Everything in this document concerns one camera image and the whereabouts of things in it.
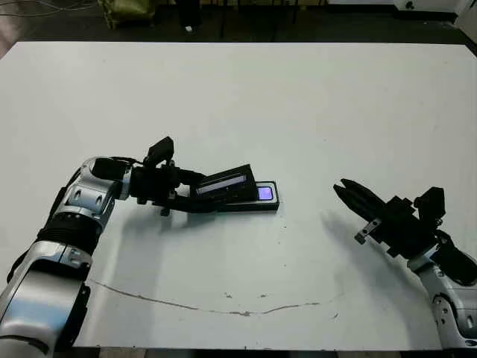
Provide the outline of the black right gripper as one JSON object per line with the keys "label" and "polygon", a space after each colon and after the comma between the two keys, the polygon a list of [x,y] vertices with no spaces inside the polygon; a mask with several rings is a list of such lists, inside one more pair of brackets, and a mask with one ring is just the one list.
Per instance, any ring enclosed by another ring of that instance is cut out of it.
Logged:
{"label": "black right gripper", "polygon": [[384,202],[374,192],[358,182],[341,179],[343,186],[333,189],[344,204],[367,222],[355,240],[360,244],[371,237],[388,245],[391,257],[417,257],[437,244],[434,231],[415,215],[415,209],[407,198],[394,196]]}

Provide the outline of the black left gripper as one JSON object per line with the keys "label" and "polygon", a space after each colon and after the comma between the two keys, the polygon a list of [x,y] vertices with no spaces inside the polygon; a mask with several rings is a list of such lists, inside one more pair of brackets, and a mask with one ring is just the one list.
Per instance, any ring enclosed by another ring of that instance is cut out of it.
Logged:
{"label": "black left gripper", "polygon": [[132,169],[130,178],[130,196],[137,204],[144,205],[151,201],[154,206],[162,207],[161,216],[168,216],[171,210],[185,213],[213,213],[224,206],[225,195],[216,196],[183,196],[175,189],[181,184],[198,185],[206,175],[175,166],[160,168],[136,166]]}

